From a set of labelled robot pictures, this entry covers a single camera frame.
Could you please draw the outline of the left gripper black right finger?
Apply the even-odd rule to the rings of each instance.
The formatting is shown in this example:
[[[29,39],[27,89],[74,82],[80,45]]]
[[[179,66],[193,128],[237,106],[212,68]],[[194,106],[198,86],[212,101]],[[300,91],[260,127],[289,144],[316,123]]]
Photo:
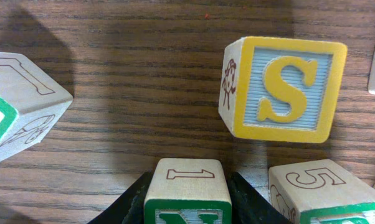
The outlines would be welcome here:
[[[230,173],[227,186],[232,201],[232,224],[292,224],[238,172]]]

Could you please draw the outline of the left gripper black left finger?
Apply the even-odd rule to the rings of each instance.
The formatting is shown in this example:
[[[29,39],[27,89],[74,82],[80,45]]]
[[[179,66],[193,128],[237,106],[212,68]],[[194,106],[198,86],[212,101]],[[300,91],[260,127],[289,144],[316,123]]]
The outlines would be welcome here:
[[[144,224],[144,201],[152,178],[152,172],[145,172],[88,224]]]

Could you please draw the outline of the green N letter block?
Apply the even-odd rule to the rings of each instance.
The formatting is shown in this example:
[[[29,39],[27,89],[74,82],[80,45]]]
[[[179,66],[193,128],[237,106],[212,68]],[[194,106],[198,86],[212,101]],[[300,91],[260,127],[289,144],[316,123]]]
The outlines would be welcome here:
[[[220,161],[162,158],[144,201],[144,223],[232,223],[232,202]]]

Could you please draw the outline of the green R letter block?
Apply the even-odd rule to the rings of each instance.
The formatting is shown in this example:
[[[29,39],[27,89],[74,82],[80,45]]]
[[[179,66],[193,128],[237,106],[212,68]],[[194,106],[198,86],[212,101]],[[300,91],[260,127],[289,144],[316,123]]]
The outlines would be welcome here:
[[[330,159],[271,167],[268,180],[292,223],[375,223],[375,189]]]

